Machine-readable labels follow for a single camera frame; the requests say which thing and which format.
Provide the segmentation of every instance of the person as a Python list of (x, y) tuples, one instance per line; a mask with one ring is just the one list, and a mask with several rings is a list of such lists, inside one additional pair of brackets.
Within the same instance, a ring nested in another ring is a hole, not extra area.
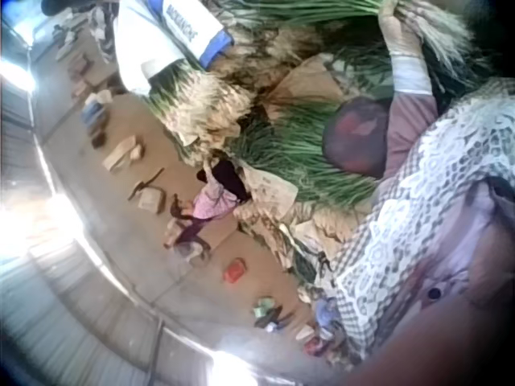
[(213, 168), (209, 161), (204, 160), (203, 170), (197, 179), (206, 185), (200, 190), (192, 203), (180, 205), (177, 197), (171, 205), (172, 217), (179, 220), (190, 220), (188, 225), (172, 245), (191, 242), (202, 228), (212, 220), (218, 220), (228, 215), (234, 208), (250, 199), (245, 185), (237, 175), (234, 165), (228, 159), (221, 159)]
[(97, 42), (98, 50), (106, 63), (116, 61), (114, 47), (114, 19), (120, 9), (119, 0), (43, 0), (41, 11), (46, 16), (55, 16), (66, 8), (86, 9), (91, 35)]
[(350, 348), (372, 356), (345, 382), (456, 384), (513, 323), (515, 80), (438, 118), (422, 44), (397, 4), (379, 14), (395, 88), (384, 174), (335, 273)]

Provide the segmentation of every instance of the concrete floor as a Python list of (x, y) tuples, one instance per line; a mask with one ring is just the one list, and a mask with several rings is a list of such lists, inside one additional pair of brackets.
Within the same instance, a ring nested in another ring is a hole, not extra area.
[[(338, 384), (341, 373), (321, 359), (304, 355), (293, 338), (311, 318), (309, 307), (297, 298), (295, 280), (281, 272), (268, 250), (237, 231), (232, 216), (202, 231), (202, 238), (212, 248), (210, 263), (203, 268), (193, 269), (162, 247), (170, 215), (165, 211), (154, 216), (138, 209), (137, 200), (127, 202), (126, 197), (138, 180), (148, 179), (165, 167), (154, 184), (167, 192), (167, 207), (173, 193), (181, 199), (193, 199), (202, 186), (196, 181), (196, 170), (178, 160), (160, 122), (131, 95), (114, 98), (106, 129), (108, 141), (102, 150), (94, 150), (80, 122), (80, 105), (71, 101), (72, 84), (66, 67), (75, 53), (87, 52), (95, 64), (86, 78), (99, 84), (116, 71), (116, 66), (101, 61), (87, 30), (80, 34), (76, 50), (60, 63), (55, 61), (56, 51), (52, 48), (33, 68), (38, 82), (37, 134), (63, 189), (114, 274), (157, 312), (186, 326), (212, 348), (232, 352), (275, 375), (307, 384)], [(132, 134), (145, 143), (145, 158), (109, 173), (102, 160)], [(230, 285), (223, 282), (222, 272), (235, 257), (245, 259), (248, 272)], [(281, 335), (252, 327), (252, 305), (263, 295), (283, 304), (284, 314), (295, 311), (292, 326)]]

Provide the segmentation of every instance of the market floor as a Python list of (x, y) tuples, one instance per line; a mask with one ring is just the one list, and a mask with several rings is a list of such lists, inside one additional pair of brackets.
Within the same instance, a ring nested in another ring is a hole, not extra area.
[[(104, 65), (94, 48), (93, 39), (81, 33), (76, 53), (81, 50), (96, 56), (86, 78), (99, 84), (116, 67)], [(267, 249), (237, 230), (232, 216), (208, 225), (200, 234), (212, 249), (206, 266), (193, 269), (167, 253), (162, 245), (170, 215), (142, 211), (137, 200), (128, 202), (127, 196), (137, 181), (164, 167), (154, 184), (167, 192), (166, 207), (174, 193), (193, 199), (202, 187), (196, 170), (178, 159), (160, 122), (137, 97), (128, 94), (114, 98), (107, 142), (102, 150), (94, 150), (80, 121), (80, 106), (70, 100), (72, 86), (65, 71), (69, 58), (56, 63), (56, 50), (49, 50), (33, 68), (39, 82), (36, 131), (51, 168), (113, 273), (156, 311), (181, 323), (211, 348), (307, 384), (341, 380), (341, 373), (322, 359), (302, 353), (295, 334), (310, 319), (309, 307), (298, 300), (295, 280), (281, 272)], [(101, 165), (103, 159), (130, 135), (141, 138), (145, 157), (108, 172)], [(236, 257), (245, 259), (248, 271), (230, 285), (222, 280), (222, 272)], [(253, 328), (252, 305), (260, 296), (273, 296), (283, 305), (284, 314), (295, 312), (295, 320), (281, 335)]]

